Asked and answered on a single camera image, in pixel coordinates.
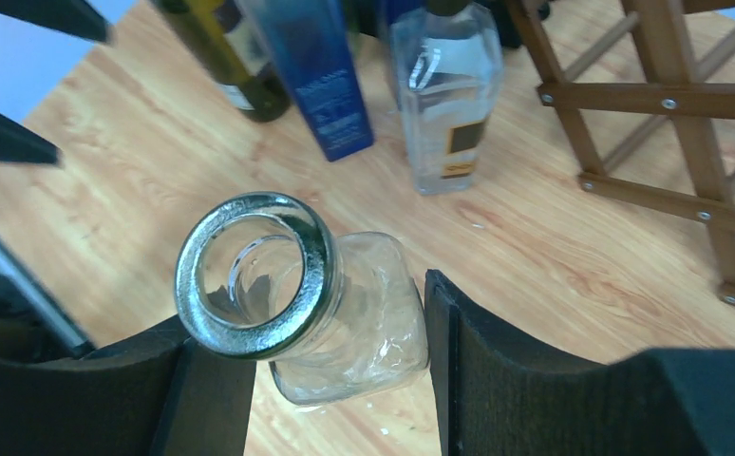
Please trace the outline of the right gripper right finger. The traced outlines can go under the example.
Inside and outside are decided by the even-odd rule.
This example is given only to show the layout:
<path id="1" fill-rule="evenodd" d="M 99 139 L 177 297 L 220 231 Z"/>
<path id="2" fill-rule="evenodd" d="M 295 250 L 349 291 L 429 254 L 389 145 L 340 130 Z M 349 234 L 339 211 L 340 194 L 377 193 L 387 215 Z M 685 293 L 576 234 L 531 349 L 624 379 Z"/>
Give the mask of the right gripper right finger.
<path id="1" fill-rule="evenodd" d="M 445 455 L 735 455 L 735 350 L 652 348 L 598 364 L 437 270 L 424 315 Z"/>

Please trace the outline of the dark green wine bottle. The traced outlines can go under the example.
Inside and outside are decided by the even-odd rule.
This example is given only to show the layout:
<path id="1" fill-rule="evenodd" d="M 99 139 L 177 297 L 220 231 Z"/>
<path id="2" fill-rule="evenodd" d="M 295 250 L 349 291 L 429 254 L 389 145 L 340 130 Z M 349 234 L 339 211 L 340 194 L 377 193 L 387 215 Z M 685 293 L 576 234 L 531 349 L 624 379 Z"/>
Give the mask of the dark green wine bottle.
<path id="1" fill-rule="evenodd" d="M 160 0 L 153 6 L 245 117 L 267 123 L 290 108 L 270 57 L 234 1 Z"/>

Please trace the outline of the blue bottle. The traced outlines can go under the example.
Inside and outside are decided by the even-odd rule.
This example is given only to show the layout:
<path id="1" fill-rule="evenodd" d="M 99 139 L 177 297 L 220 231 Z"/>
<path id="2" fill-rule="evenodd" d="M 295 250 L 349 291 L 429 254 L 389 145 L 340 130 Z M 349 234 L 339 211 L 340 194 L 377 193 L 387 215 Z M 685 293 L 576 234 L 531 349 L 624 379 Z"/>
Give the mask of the blue bottle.
<path id="1" fill-rule="evenodd" d="M 330 162 L 373 145 L 338 1 L 238 1 Z"/>

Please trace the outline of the clear bottle black cap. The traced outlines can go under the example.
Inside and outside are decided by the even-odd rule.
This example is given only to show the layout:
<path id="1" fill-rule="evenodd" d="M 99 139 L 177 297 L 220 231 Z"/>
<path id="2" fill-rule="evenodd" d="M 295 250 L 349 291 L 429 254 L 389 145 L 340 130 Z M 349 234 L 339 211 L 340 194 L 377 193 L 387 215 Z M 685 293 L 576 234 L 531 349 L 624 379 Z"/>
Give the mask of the clear bottle black cap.
<path id="1" fill-rule="evenodd" d="M 491 11 L 475 1 L 425 1 L 390 26 L 388 44 L 416 190 L 467 188 L 502 86 Z"/>

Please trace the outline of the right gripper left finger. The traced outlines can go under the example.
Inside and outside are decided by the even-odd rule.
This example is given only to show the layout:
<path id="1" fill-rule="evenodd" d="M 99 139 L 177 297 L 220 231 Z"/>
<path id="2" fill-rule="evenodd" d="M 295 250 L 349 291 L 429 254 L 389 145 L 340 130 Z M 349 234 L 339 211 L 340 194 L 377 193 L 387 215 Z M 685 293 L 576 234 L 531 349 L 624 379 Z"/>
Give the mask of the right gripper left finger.
<path id="1" fill-rule="evenodd" d="M 0 455 L 240 455 L 254 376 L 175 317 L 80 359 L 0 359 Z"/>

